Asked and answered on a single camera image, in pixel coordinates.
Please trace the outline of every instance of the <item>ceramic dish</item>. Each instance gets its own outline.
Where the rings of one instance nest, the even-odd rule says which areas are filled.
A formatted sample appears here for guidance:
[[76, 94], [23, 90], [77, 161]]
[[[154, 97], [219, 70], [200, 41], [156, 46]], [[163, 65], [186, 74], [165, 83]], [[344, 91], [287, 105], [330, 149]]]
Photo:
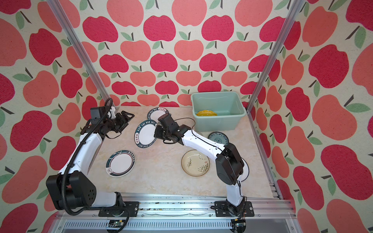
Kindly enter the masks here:
[[188, 151], [181, 159], [181, 167], [190, 176], [202, 176], [210, 168], [209, 158], [197, 150]]
[[156, 130], [157, 123], [153, 120], [143, 121], [135, 131], [135, 143], [140, 148], [147, 148], [153, 145], [156, 141], [154, 132]]
[[162, 107], [153, 108], [152, 110], [148, 112], [147, 117], [149, 120], [153, 120], [158, 123], [158, 118], [164, 115], [165, 113], [169, 113], [168, 110], [165, 108], [162, 108]]
[[222, 132], [219, 132], [219, 131], [215, 131], [215, 132], [210, 133], [207, 138], [210, 139], [211, 141], [221, 143], [221, 144], [224, 144], [224, 145], [228, 145], [228, 143], [229, 143], [229, 139], [228, 139], [227, 135], [225, 135], [225, 134], [223, 134]]
[[106, 162], [106, 172], [113, 177], [124, 176], [135, 165], [135, 155], [128, 150], [114, 153]]

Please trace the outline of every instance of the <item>marble countertop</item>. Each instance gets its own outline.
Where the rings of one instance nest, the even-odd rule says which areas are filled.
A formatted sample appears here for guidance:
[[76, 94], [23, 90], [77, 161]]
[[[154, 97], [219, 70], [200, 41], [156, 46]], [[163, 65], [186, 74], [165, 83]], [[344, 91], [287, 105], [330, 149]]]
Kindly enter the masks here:
[[[151, 193], [166, 195], [226, 196], [225, 184], [217, 177], [215, 163], [210, 161], [206, 174], [193, 177], [181, 167], [183, 155], [193, 148], [179, 143], [166, 145], [157, 139], [148, 148], [136, 146], [134, 133], [137, 126], [147, 119], [154, 107], [121, 106], [119, 111], [133, 113], [135, 117], [115, 139], [105, 139], [92, 163], [88, 178], [98, 190], [109, 192]], [[166, 107], [173, 119], [191, 117], [191, 107]], [[191, 119], [178, 120], [179, 125], [193, 125]], [[242, 193], [247, 197], [273, 198], [271, 188], [259, 155], [258, 147], [248, 117], [241, 118], [235, 130], [222, 131], [245, 159], [250, 168], [249, 177], [242, 182]], [[211, 132], [201, 132], [207, 137]], [[109, 157], [117, 151], [129, 150], [135, 154], [135, 165], [126, 175], [111, 177], [105, 165]]]

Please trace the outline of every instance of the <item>plate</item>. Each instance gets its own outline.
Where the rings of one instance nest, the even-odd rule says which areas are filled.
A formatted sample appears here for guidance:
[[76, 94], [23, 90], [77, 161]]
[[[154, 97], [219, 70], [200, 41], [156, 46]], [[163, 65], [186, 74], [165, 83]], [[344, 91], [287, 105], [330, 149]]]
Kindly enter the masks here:
[[181, 159], [181, 167], [190, 176], [202, 176], [210, 168], [209, 158], [197, 150], [188, 151]]
[[152, 110], [148, 112], [147, 117], [149, 120], [153, 120], [158, 123], [158, 118], [164, 115], [165, 113], [169, 113], [168, 110], [165, 108], [162, 108], [162, 107], [153, 108]]
[[224, 145], [228, 145], [228, 143], [229, 143], [229, 139], [228, 139], [227, 135], [225, 135], [225, 134], [223, 134], [222, 132], [219, 132], [219, 131], [215, 131], [215, 132], [210, 133], [207, 138], [210, 139], [211, 141], [214, 141], [214, 142], [217, 142], [217, 143], [220, 143], [220, 144], [224, 144]]
[[155, 141], [154, 132], [157, 123], [153, 120], [143, 121], [135, 131], [135, 143], [140, 148], [150, 147]]
[[113, 177], [124, 176], [135, 165], [135, 155], [128, 150], [115, 152], [106, 162], [106, 172]]
[[241, 182], [246, 180], [247, 177], [249, 177], [249, 166], [247, 165], [247, 162], [242, 159], [242, 161], [244, 162], [245, 166], [244, 166], [244, 172], [242, 173], [242, 178], [241, 178]]

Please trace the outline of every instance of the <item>black cable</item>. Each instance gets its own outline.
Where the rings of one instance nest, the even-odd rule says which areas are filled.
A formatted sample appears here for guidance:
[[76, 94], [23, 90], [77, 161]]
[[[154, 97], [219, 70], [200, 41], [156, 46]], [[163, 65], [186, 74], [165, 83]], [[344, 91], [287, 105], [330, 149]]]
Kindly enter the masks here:
[[68, 205], [68, 201], [67, 201], [67, 197], [66, 197], [66, 190], [67, 190], [67, 187], [66, 187], [66, 183], [67, 183], [67, 179], [68, 179], [68, 176], [69, 176], [69, 171], [71, 169], [71, 167], [73, 167], [73, 164], [74, 164], [74, 161], [75, 161], [75, 158], [77, 157], [80, 149], [82, 148], [82, 146], [85, 144], [86, 140], [89, 138], [89, 136], [91, 136], [91, 134], [97, 129], [98, 125], [103, 121], [103, 119], [106, 117], [106, 115], [108, 114], [108, 112], [110, 111], [111, 109], [111, 106], [113, 105], [113, 99], [112, 98], [108, 98], [106, 101], [105, 101], [105, 106], [107, 106], [107, 103], [108, 101], [111, 101], [110, 103], [110, 107], [106, 110], [105, 114], [103, 114], [103, 116], [100, 118], [100, 121], [97, 122], [92, 128], [91, 130], [87, 133], [87, 135], [83, 138], [83, 140], [79, 143], [78, 147], [76, 148], [73, 156], [71, 157], [70, 161], [69, 161], [69, 164], [67, 165], [64, 173], [63, 173], [63, 176], [62, 176], [62, 183], [61, 183], [61, 199], [62, 199], [62, 204], [63, 204], [63, 208], [65, 209], [66, 213], [68, 213], [69, 215], [72, 215], [72, 216], [75, 216], [75, 215], [78, 215], [80, 214], [81, 212], [85, 211], [88, 209], [88, 207], [82, 207], [80, 210], [78, 211], [72, 211], [71, 208], [69, 207]]

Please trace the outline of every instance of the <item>apple pattern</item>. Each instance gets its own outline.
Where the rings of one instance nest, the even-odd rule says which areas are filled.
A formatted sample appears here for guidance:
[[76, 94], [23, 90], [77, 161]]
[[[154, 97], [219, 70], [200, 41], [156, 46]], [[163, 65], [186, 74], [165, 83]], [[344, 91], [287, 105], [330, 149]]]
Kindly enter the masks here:
[[[303, 232], [373, 231], [371, 9], [366, 0], [306, 1], [265, 78], [265, 101], [263, 93], [251, 100], [254, 133]], [[269, 19], [259, 51], [273, 47], [285, 20]], [[267, 59], [251, 59], [248, 79]], [[246, 81], [241, 94], [252, 86]]]
[[[116, 106], [187, 107], [197, 91], [236, 91], [244, 107], [254, 102], [259, 141], [303, 232], [373, 230], [370, 1], [306, 1], [257, 99], [294, 1], [59, 1]], [[20, 232], [47, 232], [45, 179], [103, 100], [47, 2], [3, 2], [0, 12], [0, 232], [18, 219]]]

